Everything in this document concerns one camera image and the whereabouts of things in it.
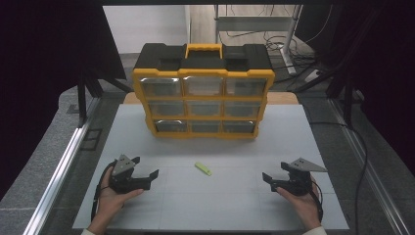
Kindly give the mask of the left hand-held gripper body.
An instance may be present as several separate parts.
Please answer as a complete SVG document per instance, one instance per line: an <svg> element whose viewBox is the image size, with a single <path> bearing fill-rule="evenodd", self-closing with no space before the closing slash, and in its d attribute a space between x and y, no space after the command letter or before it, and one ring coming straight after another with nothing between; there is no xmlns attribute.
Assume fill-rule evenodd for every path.
<svg viewBox="0 0 415 235"><path fill-rule="evenodd" d="M132 173L136 164L126 155L121 155L114 161L113 172L110 176L110 187L118 194L126 194L137 189L149 190L151 182L144 178L134 178Z"/></svg>

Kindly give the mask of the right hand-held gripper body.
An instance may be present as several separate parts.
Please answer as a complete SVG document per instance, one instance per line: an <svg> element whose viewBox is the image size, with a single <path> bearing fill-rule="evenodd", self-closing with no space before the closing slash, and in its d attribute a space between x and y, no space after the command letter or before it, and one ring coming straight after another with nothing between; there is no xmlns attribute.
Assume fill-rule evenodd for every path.
<svg viewBox="0 0 415 235"><path fill-rule="evenodd" d="M275 187L281 187L295 196L304 196L312 190L310 173L327 172L327 169L318 164L299 158L291 163L288 180L276 180Z"/></svg>

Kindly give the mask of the small light green clip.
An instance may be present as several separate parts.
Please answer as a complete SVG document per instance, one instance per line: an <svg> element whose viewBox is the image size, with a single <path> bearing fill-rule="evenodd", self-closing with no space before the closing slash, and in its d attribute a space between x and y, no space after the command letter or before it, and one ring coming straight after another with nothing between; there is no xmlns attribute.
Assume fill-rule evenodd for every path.
<svg viewBox="0 0 415 235"><path fill-rule="evenodd" d="M207 166L205 166L204 164L202 164L200 162L196 162L195 167L198 168L199 170L201 170L204 174L206 174L208 176L211 176L210 169Z"/></svg>

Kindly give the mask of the single clear plastic drawer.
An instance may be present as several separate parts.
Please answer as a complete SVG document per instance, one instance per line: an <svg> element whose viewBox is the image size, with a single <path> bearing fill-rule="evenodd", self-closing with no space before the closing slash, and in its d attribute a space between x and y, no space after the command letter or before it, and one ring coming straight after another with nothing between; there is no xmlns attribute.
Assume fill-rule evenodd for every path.
<svg viewBox="0 0 415 235"><path fill-rule="evenodd" d="M178 78L145 77L140 80L147 96L180 96L181 84Z"/></svg>

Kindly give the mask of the yellow black drawer organizer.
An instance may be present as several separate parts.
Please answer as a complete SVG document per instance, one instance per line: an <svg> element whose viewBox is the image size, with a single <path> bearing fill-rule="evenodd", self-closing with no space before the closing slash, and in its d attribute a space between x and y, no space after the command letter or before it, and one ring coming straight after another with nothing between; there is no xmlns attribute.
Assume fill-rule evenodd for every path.
<svg viewBox="0 0 415 235"><path fill-rule="evenodd" d="M245 44L242 46L226 46L223 44L184 44L170 46L163 43L147 43L143 46L133 68L133 87L136 97L140 100L146 114L146 124L157 137L191 138L255 138L253 136L159 136L149 124L149 111L145 104L143 88L140 80L145 77L186 77L186 76L219 76L241 78L265 78L266 90L263 98L263 119L267 104L267 93L273 85L275 72L272 68L266 48L261 44Z"/></svg>

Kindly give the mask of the person's right hand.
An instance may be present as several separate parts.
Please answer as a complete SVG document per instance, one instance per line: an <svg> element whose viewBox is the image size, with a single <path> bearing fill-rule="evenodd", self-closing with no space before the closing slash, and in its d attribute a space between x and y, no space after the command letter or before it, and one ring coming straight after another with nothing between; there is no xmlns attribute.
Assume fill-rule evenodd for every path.
<svg viewBox="0 0 415 235"><path fill-rule="evenodd" d="M291 203L306 232L321 226L316 202L310 194L295 196L281 187L277 193Z"/></svg>

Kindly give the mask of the person's left hand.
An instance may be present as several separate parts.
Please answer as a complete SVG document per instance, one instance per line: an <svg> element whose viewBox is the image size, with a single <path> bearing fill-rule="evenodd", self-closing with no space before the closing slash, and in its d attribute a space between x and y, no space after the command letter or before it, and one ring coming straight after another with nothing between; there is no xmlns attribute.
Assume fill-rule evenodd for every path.
<svg viewBox="0 0 415 235"><path fill-rule="evenodd" d="M142 189L134 190L126 194L116 193L109 187L110 176L107 173L102 181L98 200L98 211L87 227L89 230L106 232L108 225L112 222L116 214L120 212L124 204L128 200L143 193Z"/></svg>

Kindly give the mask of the wooden board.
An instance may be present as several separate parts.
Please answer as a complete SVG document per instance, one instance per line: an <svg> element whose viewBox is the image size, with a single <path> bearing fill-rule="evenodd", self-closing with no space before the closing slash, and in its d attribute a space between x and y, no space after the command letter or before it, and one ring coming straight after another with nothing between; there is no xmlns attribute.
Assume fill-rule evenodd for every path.
<svg viewBox="0 0 415 235"><path fill-rule="evenodd" d="M125 96L123 103L127 105L140 104L140 100L134 92L130 92ZM269 105L298 105L300 102L292 92L269 92L267 103Z"/></svg>

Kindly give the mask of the black metal stand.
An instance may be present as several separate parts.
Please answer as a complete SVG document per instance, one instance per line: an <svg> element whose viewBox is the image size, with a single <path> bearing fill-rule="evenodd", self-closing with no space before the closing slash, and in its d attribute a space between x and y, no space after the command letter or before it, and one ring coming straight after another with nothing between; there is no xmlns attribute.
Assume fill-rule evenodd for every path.
<svg viewBox="0 0 415 235"><path fill-rule="evenodd" d="M318 75L315 79L309 81L293 90L294 93L304 92L317 84L332 77L333 80L327 87L325 94L329 99L338 98L341 92L344 92L344 109L343 116L346 124L351 124L351 106L352 106L352 78L349 74L349 70L352 67L353 61L356 59L356 54L361 47L364 38L368 31L378 18L381 9L377 7L370 7L368 13L359 23L357 29L354 29L350 35L348 35L341 46L345 49L341 60L330 70Z"/></svg>
<svg viewBox="0 0 415 235"><path fill-rule="evenodd" d="M87 108L86 108L86 94L85 90L88 90L93 98L101 98L104 90L99 82L100 79L107 81L114 87L124 91L125 93L132 92L133 89L126 84L121 83L116 78L109 76L99 70L83 71L77 81L77 97L78 97L78 111L79 119L78 126L82 127L87 121Z"/></svg>

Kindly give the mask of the grid of clear drawers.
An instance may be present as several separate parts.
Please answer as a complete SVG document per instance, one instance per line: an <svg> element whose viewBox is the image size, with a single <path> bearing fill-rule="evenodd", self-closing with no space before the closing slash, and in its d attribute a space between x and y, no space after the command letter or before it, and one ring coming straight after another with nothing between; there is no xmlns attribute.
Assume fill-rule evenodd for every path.
<svg viewBox="0 0 415 235"><path fill-rule="evenodd" d="M180 96L147 96L149 124L159 136L253 136L267 80L219 76L175 77Z"/></svg>

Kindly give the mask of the white power strip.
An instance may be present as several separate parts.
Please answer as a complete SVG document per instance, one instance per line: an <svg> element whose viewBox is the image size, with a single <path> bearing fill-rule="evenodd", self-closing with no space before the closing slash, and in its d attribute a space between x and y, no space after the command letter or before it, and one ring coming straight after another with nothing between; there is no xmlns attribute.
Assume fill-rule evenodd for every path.
<svg viewBox="0 0 415 235"><path fill-rule="evenodd" d="M304 81L305 82L310 82L310 81L314 80L315 78L317 78L320 74L321 74L320 70L314 70L304 79Z"/></svg>

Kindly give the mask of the black curtain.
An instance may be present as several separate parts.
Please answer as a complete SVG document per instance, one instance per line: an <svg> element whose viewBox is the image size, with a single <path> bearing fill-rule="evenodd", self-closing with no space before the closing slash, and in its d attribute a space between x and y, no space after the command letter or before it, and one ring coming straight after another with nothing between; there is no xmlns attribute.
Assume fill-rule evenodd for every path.
<svg viewBox="0 0 415 235"><path fill-rule="evenodd" d="M340 63L372 9L380 11L346 71L362 111L415 175L415 0L305 5L296 37L328 68Z"/></svg>
<svg viewBox="0 0 415 235"><path fill-rule="evenodd" d="M0 0L0 200L83 77L125 78L101 0Z"/></svg>

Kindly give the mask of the grey metal desk frame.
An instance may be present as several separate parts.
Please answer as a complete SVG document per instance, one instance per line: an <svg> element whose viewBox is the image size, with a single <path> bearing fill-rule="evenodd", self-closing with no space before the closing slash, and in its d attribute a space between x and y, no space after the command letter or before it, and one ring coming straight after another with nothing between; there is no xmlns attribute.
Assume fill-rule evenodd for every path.
<svg viewBox="0 0 415 235"><path fill-rule="evenodd" d="M283 59L288 74L297 73L289 50L300 17L301 5L295 5L293 12L287 16L274 16L272 12L257 16L229 16L230 5L225 5L224 8L225 15L221 16L220 6L214 6L215 41L219 40L221 32L284 32L284 41L277 46L277 51Z"/></svg>

